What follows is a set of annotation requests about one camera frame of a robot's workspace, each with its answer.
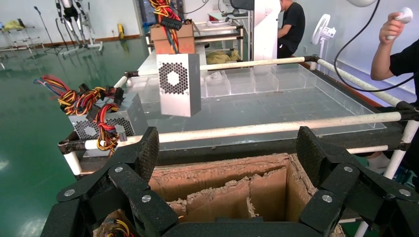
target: white wall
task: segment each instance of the white wall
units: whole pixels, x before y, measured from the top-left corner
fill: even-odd
[[[304,8],[306,17],[306,28],[302,42],[295,53],[296,56],[319,54],[320,44],[310,43],[314,29],[324,13],[331,15],[329,27],[335,27],[336,36],[330,40],[327,61],[333,62],[339,49],[347,43],[370,18],[375,5],[365,8],[355,7],[346,0],[295,0]],[[363,75],[361,79],[371,82],[369,73],[371,63],[379,44],[378,34],[382,25],[387,21],[387,16],[399,11],[403,7],[412,9],[415,19],[405,26],[403,34],[396,40],[392,53],[397,53],[415,42],[419,38],[419,1],[417,0],[382,0],[377,13],[369,27],[352,43],[339,57],[339,61],[348,65],[353,70]],[[411,75],[404,75],[388,80],[389,83],[398,83]],[[382,83],[378,87],[388,87],[389,84]],[[414,91],[413,81],[405,86],[408,92]]]
[[[41,11],[46,27],[49,30],[53,42],[62,42],[62,39],[55,25],[55,18],[58,17],[54,0],[2,0],[0,8],[0,21],[3,24],[10,20],[22,19],[23,23],[28,26],[35,26],[35,29],[29,30],[30,36],[41,37],[44,43],[50,43],[48,35],[43,27],[42,21],[34,9],[37,6]],[[95,30],[95,38],[115,37],[118,36],[118,23],[122,23],[126,35],[139,34],[138,21],[135,13],[134,0],[84,0],[82,1],[83,9],[89,13],[91,24]],[[61,32],[66,41],[70,41],[67,36],[65,27],[58,21]],[[0,38],[0,46],[6,46],[3,37]]]

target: colorful wire bundle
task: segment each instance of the colorful wire bundle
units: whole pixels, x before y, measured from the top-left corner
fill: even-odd
[[[170,0],[149,0],[151,6],[154,8],[154,13],[158,15],[158,23],[162,22],[162,18],[168,17],[180,21],[180,18],[170,8]],[[177,39],[177,32],[175,29],[167,29],[162,26],[174,53],[179,53],[179,41]]]
[[[125,230],[121,228],[113,228],[109,232],[105,233],[104,237],[116,237],[118,236],[118,232],[122,232],[124,237],[134,237],[132,233],[129,232],[128,226],[125,224],[125,222],[118,220],[118,219],[106,219],[105,222],[111,222],[114,224],[120,224],[124,227]]]
[[[115,126],[108,125],[105,121],[105,116],[108,111],[118,111],[116,104],[104,105],[96,115],[96,123],[99,128],[99,137],[97,138],[97,147],[101,151],[110,150],[109,156],[115,152],[115,147],[118,144],[119,135]]]
[[[45,86],[49,91],[59,96],[58,103],[66,115],[86,115],[100,98],[114,98],[117,91],[116,88],[95,87],[93,90],[82,94],[71,90],[59,78],[52,75],[35,79],[34,83]],[[106,104],[99,110],[95,120],[100,132],[97,147],[102,151],[110,150],[109,155],[111,156],[115,152],[119,135],[115,126],[108,125],[105,121],[105,115],[109,110],[117,111],[118,106],[116,104]]]

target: brown box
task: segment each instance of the brown box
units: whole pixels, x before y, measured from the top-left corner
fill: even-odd
[[[151,41],[154,42],[156,54],[174,54],[173,48],[162,27],[151,28],[150,34]],[[195,53],[195,39],[192,24],[183,25],[177,31],[177,38],[179,41],[179,53]]]
[[[317,189],[296,155],[157,167],[149,182],[180,222],[216,218],[297,222]],[[338,225],[334,237],[343,237]]]

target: silver power supply unit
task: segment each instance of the silver power supply unit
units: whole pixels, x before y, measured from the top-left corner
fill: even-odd
[[[199,54],[159,54],[162,115],[192,117],[201,110]]]
[[[102,107],[105,105],[105,102],[99,100],[96,102],[96,105]],[[99,135],[97,124],[88,121],[86,119],[86,115],[72,115],[68,116],[68,118],[70,119],[70,122],[80,139],[97,139]],[[138,93],[124,94],[124,100],[118,111],[114,113],[107,113],[105,120],[109,125],[115,126],[122,141],[124,140],[124,135],[143,135],[148,128],[147,119],[145,117]]]

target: black t-shirt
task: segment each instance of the black t-shirt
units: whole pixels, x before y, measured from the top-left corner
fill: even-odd
[[[390,56],[390,71],[395,76],[400,76],[405,73],[419,72],[419,40],[414,42],[402,52]],[[419,76],[415,77],[415,91],[417,100],[416,105],[419,104]]]
[[[305,29],[305,15],[300,4],[293,2],[284,12],[282,27],[284,25],[291,25],[291,29],[288,34],[278,39],[278,43],[285,45],[292,53],[295,53]]]

